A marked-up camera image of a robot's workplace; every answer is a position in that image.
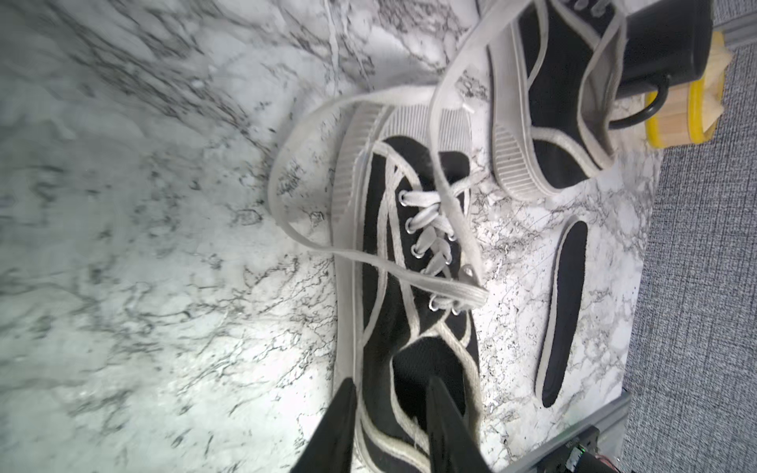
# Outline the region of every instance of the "white trim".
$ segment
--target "white trim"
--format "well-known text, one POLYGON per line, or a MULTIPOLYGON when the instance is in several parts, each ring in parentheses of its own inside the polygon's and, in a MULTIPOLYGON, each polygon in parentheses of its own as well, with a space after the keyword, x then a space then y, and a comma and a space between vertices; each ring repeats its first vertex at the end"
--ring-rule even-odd
MULTIPOLYGON (((370 182, 370 168, 368 169, 368 175, 366 176, 366 181, 370 182)), ((388 224, 389 219, 389 200, 394 200, 394 193, 391 193, 391 196, 388 197, 388 192, 384 192, 384 195, 382 196, 382 200, 380 205, 378 206, 378 219, 376 223, 376 254, 379 255, 382 258, 388 257, 388 249, 386 246, 386 226, 388 224)), ((366 343, 368 343, 368 340, 370 340, 371 335, 373 335, 373 330, 376 326, 377 321, 379 320, 379 315, 381 315, 381 308, 384 304, 384 298, 386 297, 386 287, 389 279, 389 273, 386 272, 383 269, 377 269, 378 271, 378 281, 376 285, 376 299, 373 303, 373 308, 371 309, 371 316, 368 321, 368 325, 365 328, 365 331, 363 332, 363 343, 361 344, 361 348, 366 346, 366 343)))
POLYGON ((363 436, 363 423, 360 419, 357 419, 357 422, 355 423, 355 442, 357 443, 357 457, 363 462, 363 464, 372 471, 372 473, 385 473, 384 470, 380 469, 373 462, 373 458, 371 458, 368 446, 366 445, 366 439, 363 436))
POLYGON ((469 391, 472 397, 472 399, 466 399, 466 415, 473 420, 471 438, 473 439, 473 443, 478 446, 478 431, 481 428, 481 416, 484 412, 484 401, 481 397, 481 377, 478 373, 478 367, 473 357, 468 353, 468 350, 457 340, 455 334, 447 327, 446 323, 437 323, 435 327, 441 339, 452 349, 460 361, 460 365, 463 367, 464 381, 466 381, 468 387, 466 392, 469 391))
MULTIPOLYGON (((534 7, 536 8, 536 17, 539 21, 539 54, 536 57, 534 68, 528 74, 527 89, 531 88, 534 83, 534 79, 539 75, 541 67, 544 65, 544 58, 547 56, 547 44, 550 42, 550 12, 547 10, 546 0, 534 0, 534 7)), ((516 31, 520 38, 520 26, 517 21, 513 22, 513 30, 516 31)))
POLYGON ((575 14, 570 8, 566 7, 562 2, 559 2, 558 0, 550 0, 550 3, 562 20, 584 40, 592 51, 596 51, 597 45, 600 43, 600 35, 594 31, 594 28, 587 25, 581 17, 575 14))
POLYGON ((402 440, 390 437, 384 432, 381 432, 373 424, 368 415, 368 410, 366 409, 366 404, 362 396, 358 397, 357 418, 360 420, 360 424, 363 426, 366 434, 368 434, 368 438, 377 448, 405 463, 409 463, 422 473, 431 473, 431 462, 423 453, 415 450, 402 440))
POLYGON ((587 177, 594 177, 600 172, 601 169, 594 164, 584 147, 562 130, 534 126, 531 128, 531 136, 534 140, 552 143, 567 151, 587 177))
MULTIPOLYGON (((623 54, 625 50, 625 26, 626 22, 620 14, 616 14, 613 17, 612 21, 610 21, 610 24, 607 26, 607 30, 605 31, 605 35, 602 37, 602 41, 594 49, 594 53, 589 60, 589 64, 584 70, 584 75, 583 77, 581 77, 581 87, 578 89, 578 116, 576 117, 578 121, 578 132, 581 134, 581 140, 583 140, 584 145, 589 151, 589 154, 594 158, 594 162, 601 169, 607 169, 614 164, 614 161, 611 158, 612 150, 606 150, 586 125, 586 121, 584 120, 584 115, 582 112, 584 103, 584 90, 586 89, 589 75, 593 72, 603 54, 605 54, 608 44, 612 40, 616 40, 617 44, 615 45, 614 54, 615 64, 613 67, 612 76, 610 77, 610 84, 608 84, 608 87, 604 88, 605 97, 603 103, 608 104, 608 107, 605 110, 605 117, 603 117, 602 121, 603 130, 605 133, 607 133, 612 103, 615 100, 615 92, 618 90, 618 84, 620 83, 621 74, 619 73, 619 71, 622 70, 623 54)), ((606 140, 609 144, 609 135, 606 136, 606 140)))
MULTIPOLYGON (((397 170, 397 167, 390 160, 386 161, 386 191, 391 190, 391 199, 388 200, 388 212, 389 212, 389 227, 391 228, 391 244, 394 250, 394 262, 403 267, 405 265, 405 253, 402 248, 402 237, 400 232, 404 232, 404 224, 400 225, 400 218, 397 215, 397 199, 394 198, 394 190, 399 185, 400 181, 404 177, 404 173, 397 170)), ((420 319, 418 317, 418 309, 416 308, 415 296, 413 296, 413 289, 410 283, 398 280, 400 283, 400 292, 402 293, 402 301, 405 306, 405 316, 407 317, 407 323, 410 326, 410 340, 418 338, 418 333, 421 329, 420 319)))
POLYGON ((400 400, 397 398, 397 391, 394 389, 394 357, 392 357, 389 362, 389 387, 389 399, 391 401, 391 411, 394 414, 394 418, 397 420, 397 423, 402 430, 413 439, 413 442, 428 454, 428 435, 423 429, 421 429, 420 425, 414 422, 405 413, 405 410, 400 406, 400 400))
POLYGON ((465 348, 468 348, 468 345, 471 343, 471 332, 472 332, 471 326, 473 325, 471 323, 470 311, 466 311, 465 318, 466 318, 466 332, 463 334, 463 338, 460 338, 460 343, 463 344, 465 348))

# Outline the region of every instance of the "shoe heel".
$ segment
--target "shoe heel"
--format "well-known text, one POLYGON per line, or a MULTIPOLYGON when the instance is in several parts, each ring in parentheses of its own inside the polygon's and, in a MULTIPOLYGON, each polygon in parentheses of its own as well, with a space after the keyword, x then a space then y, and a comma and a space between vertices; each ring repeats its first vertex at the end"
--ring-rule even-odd
POLYGON ((499 123, 494 124, 492 131, 492 167, 500 186, 520 201, 545 197, 528 171, 526 155, 518 140, 499 123))

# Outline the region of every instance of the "mug handle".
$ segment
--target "mug handle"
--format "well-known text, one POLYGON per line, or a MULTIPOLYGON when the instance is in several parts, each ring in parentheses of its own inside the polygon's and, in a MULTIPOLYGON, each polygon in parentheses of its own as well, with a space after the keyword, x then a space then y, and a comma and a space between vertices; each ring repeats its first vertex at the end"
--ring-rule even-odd
POLYGON ((613 120, 610 122, 610 129, 623 129, 629 126, 638 125, 652 118, 654 114, 660 111, 662 105, 668 99, 668 89, 670 89, 670 76, 668 74, 660 74, 658 76, 651 76, 647 79, 653 86, 657 88, 657 96, 651 104, 647 105, 642 111, 637 112, 630 117, 621 118, 620 120, 613 120))

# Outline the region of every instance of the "rubber sole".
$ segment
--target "rubber sole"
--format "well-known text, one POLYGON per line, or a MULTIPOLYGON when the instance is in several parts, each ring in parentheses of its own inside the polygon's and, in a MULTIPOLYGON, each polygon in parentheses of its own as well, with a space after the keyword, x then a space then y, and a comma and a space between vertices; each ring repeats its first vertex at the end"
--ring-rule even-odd
MULTIPOLYGON (((390 107, 361 105, 355 111, 337 157, 332 191, 332 241, 340 248, 362 250, 367 173, 372 155, 366 143, 377 139, 390 107)), ((362 264, 334 259, 337 296, 337 341, 333 390, 352 378, 358 393, 363 334, 362 264)))
POLYGON ((536 160, 528 106, 528 71, 518 22, 489 45, 494 103, 491 158, 500 187, 520 201, 560 193, 549 184, 536 160))

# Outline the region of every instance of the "black insole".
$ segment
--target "black insole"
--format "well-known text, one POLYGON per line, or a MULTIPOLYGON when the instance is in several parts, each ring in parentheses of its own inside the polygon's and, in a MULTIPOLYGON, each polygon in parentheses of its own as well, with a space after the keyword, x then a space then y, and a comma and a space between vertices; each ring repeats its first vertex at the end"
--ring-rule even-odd
POLYGON ((455 406, 464 415, 466 411, 463 365, 452 349, 440 338, 421 338, 400 351, 392 363, 394 389, 402 410, 417 419, 426 430, 426 387, 432 376, 438 376, 450 392, 455 406))
POLYGON ((584 291, 586 270, 586 242, 589 228, 585 222, 576 222, 562 243, 560 259, 557 262, 557 311, 552 351, 544 376, 541 400, 544 407, 552 406, 565 378, 568 368, 570 347, 578 325, 581 311, 581 293, 584 291))

